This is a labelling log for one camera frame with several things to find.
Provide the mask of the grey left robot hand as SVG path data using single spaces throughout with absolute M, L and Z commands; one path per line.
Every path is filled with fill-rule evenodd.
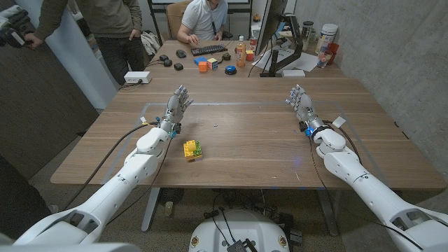
M 172 132 L 175 125 L 183 119 L 186 109 L 193 103 L 193 99 L 188 100 L 188 90 L 182 85 L 179 86 L 169 98 L 164 115 L 160 121 L 160 128 L 166 132 Z

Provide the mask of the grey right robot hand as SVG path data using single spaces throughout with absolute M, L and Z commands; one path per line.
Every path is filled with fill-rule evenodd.
M 290 96 L 286 100 L 299 120 L 299 126 L 301 132 L 312 134 L 318 128 L 323 127 L 324 123 L 320 119 L 315 111 L 310 96 L 305 92 L 305 89 L 298 84 L 290 91 Z

